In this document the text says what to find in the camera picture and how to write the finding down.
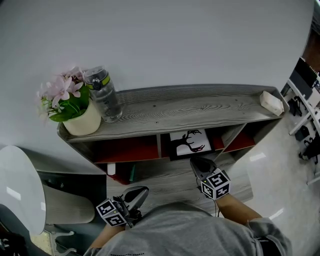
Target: tiled floor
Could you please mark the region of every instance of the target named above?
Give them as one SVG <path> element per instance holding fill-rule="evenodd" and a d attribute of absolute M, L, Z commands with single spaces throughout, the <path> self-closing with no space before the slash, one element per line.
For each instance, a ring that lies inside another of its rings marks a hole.
<path fill-rule="evenodd" d="M 307 186 L 315 165 L 298 158 L 303 144 L 289 136 L 292 126 L 287 114 L 232 169 L 247 169 L 253 199 L 246 204 L 275 222 L 295 256 L 312 256 L 320 246 L 320 181 Z"/>

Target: shelf top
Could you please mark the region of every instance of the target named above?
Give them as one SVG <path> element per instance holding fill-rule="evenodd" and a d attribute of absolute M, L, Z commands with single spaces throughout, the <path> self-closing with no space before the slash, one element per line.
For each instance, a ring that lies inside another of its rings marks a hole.
<path fill-rule="evenodd" d="M 274 87 L 261 86 L 257 92 L 257 86 L 248 91 L 247 85 L 246 92 L 242 93 L 239 91 L 241 85 L 237 87 L 234 93 L 229 90 L 226 94 L 221 91 L 217 93 L 214 86 L 211 86 L 213 89 L 208 92 L 206 86 L 202 88 L 205 95 L 199 96 L 197 91 L 197 97 L 187 97 L 186 90 L 183 91 L 183 98 L 180 98 L 178 90 L 174 92 L 177 94 L 175 98 L 169 95 L 165 99 L 163 96 L 157 97 L 156 94 L 153 97 L 150 95 L 149 100 L 134 101 L 131 97 L 130 100 L 125 99 L 126 102 L 130 101 L 130 104 L 124 104 L 122 117 L 117 122 L 110 124 L 102 121 L 96 132 L 85 136 L 70 135 L 60 123 L 58 134 L 65 141 L 77 143 L 231 126 L 282 117 L 260 105 L 259 96 L 262 91 L 276 94 L 277 98 L 281 97 Z M 120 93 L 119 98 L 124 103 L 123 94 Z"/>

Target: clear plastic bottle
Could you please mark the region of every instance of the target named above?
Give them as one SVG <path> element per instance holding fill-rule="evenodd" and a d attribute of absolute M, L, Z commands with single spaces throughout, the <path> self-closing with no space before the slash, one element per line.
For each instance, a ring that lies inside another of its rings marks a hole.
<path fill-rule="evenodd" d="M 114 84 L 104 66 L 97 66 L 84 73 L 85 84 L 98 108 L 102 119 L 113 123 L 122 116 L 122 108 L 118 102 Z"/>

